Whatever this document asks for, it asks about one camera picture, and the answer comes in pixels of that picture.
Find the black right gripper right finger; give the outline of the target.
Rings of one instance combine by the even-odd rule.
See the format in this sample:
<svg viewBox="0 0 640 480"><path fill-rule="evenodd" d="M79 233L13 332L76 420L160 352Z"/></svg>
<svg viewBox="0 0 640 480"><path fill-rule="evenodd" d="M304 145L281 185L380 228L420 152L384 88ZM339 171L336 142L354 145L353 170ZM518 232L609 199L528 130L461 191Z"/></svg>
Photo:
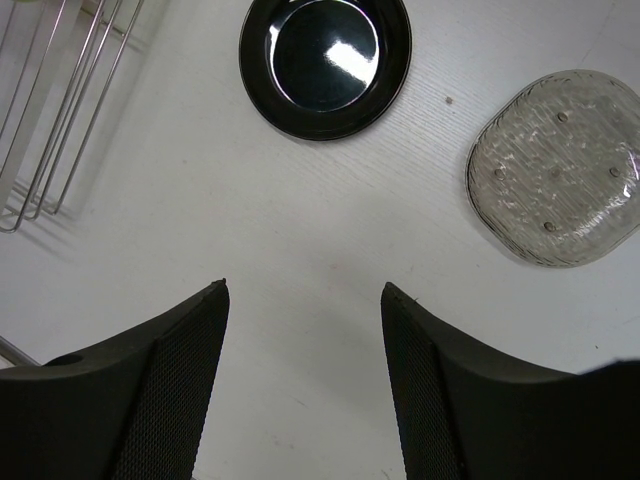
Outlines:
<svg viewBox="0 0 640 480"><path fill-rule="evenodd" d="M410 479L635 479L639 364L571 374L503 353L394 284L384 347Z"/></svg>

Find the black plastic plate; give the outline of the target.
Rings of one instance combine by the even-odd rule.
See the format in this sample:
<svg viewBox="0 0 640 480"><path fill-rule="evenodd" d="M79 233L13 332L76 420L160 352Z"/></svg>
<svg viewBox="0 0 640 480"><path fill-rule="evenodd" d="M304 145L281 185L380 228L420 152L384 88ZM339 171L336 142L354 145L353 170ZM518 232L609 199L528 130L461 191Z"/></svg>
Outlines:
<svg viewBox="0 0 640 480"><path fill-rule="evenodd" d="M333 141L378 120L409 73L412 31L401 1L254 1L239 69L256 110L298 139Z"/></svg>

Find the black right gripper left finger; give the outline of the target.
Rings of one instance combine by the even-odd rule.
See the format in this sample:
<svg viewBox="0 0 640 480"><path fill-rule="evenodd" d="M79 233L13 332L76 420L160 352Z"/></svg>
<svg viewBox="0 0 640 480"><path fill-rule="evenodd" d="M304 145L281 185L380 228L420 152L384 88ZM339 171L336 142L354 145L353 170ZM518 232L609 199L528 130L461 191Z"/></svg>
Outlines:
<svg viewBox="0 0 640 480"><path fill-rule="evenodd" d="M1 372L5 479L189 479L230 309L218 280L165 313Z"/></svg>

